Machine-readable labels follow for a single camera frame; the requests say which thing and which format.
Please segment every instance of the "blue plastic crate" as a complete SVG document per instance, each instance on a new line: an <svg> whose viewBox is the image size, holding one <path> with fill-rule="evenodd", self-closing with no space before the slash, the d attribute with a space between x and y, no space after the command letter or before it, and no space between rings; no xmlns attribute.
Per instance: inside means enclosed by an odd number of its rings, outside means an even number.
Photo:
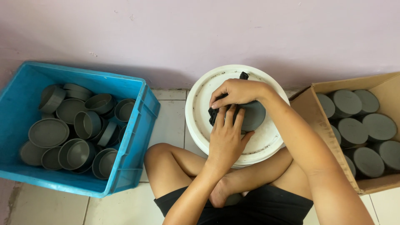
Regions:
<svg viewBox="0 0 400 225"><path fill-rule="evenodd" d="M64 83L78 84L94 93L109 93L118 101L136 99L108 181L97 179L91 170L74 174L28 166L18 155L19 148L28 140L30 126L41 118L38 105L42 90L50 84ZM160 103L143 79L24 62L0 95L0 177L97 198L135 188L159 111Z"/></svg>

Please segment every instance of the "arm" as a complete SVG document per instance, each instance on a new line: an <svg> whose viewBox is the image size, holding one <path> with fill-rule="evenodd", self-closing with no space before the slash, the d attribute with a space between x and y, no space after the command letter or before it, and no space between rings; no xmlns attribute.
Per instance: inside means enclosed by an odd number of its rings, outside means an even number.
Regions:
<svg viewBox="0 0 400 225"><path fill-rule="evenodd" d="M215 101L223 93L228 93L228 96ZM321 225L373 225L368 211L328 146L271 86L230 79L212 94L210 105L219 108L252 100L263 104L293 159L306 174Z"/></svg>
<svg viewBox="0 0 400 225"><path fill-rule="evenodd" d="M196 224L212 190L243 152L254 132L247 133L241 139L244 110L239 110L233 125L235 108L233 106L228 111L226 107L220 108L210 136L208 159L197 177L168 211L163 225Z"/></svg>

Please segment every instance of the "cardboard box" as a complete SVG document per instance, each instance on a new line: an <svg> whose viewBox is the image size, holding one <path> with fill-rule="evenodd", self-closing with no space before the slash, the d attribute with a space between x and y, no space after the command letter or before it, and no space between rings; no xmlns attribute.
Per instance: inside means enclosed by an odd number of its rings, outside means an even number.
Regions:
<svg viewBox="0 0 400 225"><path fill-rule="evenodd" d="M290 105L316 131L335 155L343 171L358 194L371 194L400 187L400 174L387 175L375 179L356 181L344 158L329 121L315 93L328 94L339 89L366 89L379 100L377 113L390 117L400 128L400 72L370 77L354 78L312 84L293 95ZM400 142L400 133L392 138Z"/></svg>

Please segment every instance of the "white tile floor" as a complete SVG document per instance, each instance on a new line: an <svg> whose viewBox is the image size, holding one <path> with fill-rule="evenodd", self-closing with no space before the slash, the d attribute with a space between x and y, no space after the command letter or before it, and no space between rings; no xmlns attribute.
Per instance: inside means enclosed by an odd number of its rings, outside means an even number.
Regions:
<svg viewBox="0 0 400 225"><path fill-rule="evenodd" d="M154 90L161 111L150 144L166 142L207 157L194 143L185 124L185 90ZM286 92L292 95L295 91ZM153 201L146 173L135 189L97 199L22 185L10 225L157 225L163 216ZM376 225L400 224L400 188L361 197ZM305 225L319 225L315 209L304 219Z"/></svg>

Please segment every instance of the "foot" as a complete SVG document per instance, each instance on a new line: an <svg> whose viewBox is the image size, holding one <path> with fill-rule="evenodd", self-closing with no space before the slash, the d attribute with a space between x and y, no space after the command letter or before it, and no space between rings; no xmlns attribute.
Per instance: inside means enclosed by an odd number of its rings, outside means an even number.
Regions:
<svg viewBox="0 0 400 225"><path fill-rule="evenodd" d="M229 197L228 179L223 177L211 192L209 200L214 208L222 208Z"/></svg>

